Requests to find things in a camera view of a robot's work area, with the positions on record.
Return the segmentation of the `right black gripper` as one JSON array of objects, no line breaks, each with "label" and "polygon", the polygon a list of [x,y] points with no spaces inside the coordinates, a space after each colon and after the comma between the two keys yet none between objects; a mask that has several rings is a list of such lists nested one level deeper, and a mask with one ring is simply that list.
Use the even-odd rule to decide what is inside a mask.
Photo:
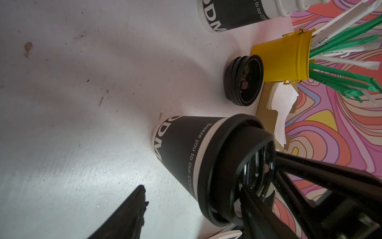
[{"label": "right black gripper", "polygon": [[[313,203],[313,218],[322,229],[322,239],[382,237],[381,179],[367,171],[283,152],[276,152],[275,170],[332,191],[325,192]],[[250,187],[243,185],[240,194],[246,238],[297,238]]]}]

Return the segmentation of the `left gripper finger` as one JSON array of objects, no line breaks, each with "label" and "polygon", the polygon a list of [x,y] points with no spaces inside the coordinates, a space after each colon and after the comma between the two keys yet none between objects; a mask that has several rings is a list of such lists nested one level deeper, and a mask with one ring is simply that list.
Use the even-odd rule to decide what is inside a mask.
[{"label": "left gripper finger", "polygon": [[139,185],[89,239],[139,239],[149,204],[145,192]]}]

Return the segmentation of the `black plastic cup lid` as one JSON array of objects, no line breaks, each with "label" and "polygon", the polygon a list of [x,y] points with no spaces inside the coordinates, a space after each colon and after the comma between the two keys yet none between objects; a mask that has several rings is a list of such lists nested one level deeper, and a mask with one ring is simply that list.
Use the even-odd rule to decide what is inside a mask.
[{"label": "black plastic cup lid", "polygon": [[240,185],[249,186],[264,201],[275,164],[274,136],[252,115],[224,120],[213,134],[202,159],[198,202],[202,214],[216,226],[243,225],[234,203]]}]

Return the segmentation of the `black white paper coffee cup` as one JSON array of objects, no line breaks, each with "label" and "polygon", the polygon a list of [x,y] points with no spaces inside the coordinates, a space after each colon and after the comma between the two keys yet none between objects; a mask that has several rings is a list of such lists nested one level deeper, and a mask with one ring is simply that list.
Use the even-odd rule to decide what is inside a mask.
[{"label": "black white paper coffee cup", "polygon": [[173,116],[155,128],[156,157],[197,200],[199,173],[212,137],[227,118]]}]

